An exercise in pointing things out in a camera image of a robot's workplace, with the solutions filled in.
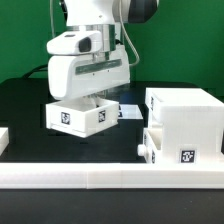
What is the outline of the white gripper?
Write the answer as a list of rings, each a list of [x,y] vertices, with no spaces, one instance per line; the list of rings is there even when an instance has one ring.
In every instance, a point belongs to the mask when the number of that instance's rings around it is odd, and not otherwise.
[[[68,100],[130,82],[129,61],[114,25],[78,27],[47,43],[51,95]]]

